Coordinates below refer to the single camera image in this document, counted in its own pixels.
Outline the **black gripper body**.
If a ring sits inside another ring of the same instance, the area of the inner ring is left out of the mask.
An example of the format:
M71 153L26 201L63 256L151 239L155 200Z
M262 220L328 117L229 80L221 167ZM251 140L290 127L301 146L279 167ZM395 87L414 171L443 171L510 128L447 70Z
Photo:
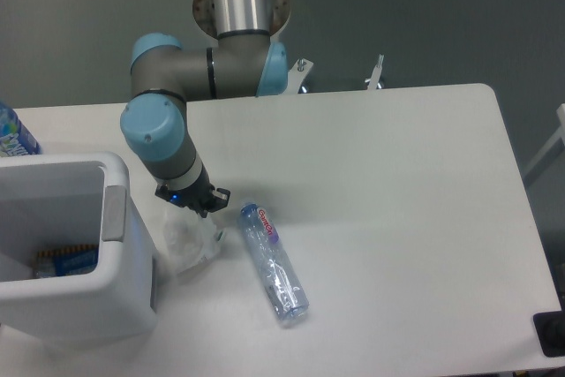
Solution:
M180 189L165 185L162 192L166 192L164 199L175 206L188 207L197 214L207 214L215 204L214 189L207 172L201 171L192 184Z

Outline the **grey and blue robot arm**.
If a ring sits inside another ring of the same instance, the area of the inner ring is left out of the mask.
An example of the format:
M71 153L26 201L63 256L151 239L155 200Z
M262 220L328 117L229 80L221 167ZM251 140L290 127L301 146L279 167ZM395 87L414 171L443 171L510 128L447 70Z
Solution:
M214 186L188 131L186 104L282 93L286 49L271 38L271 0L213 0L217 44L186 50L152 33L133 45L132 98L120 129L157 183L156 197L206 217L226 208L230 191Z

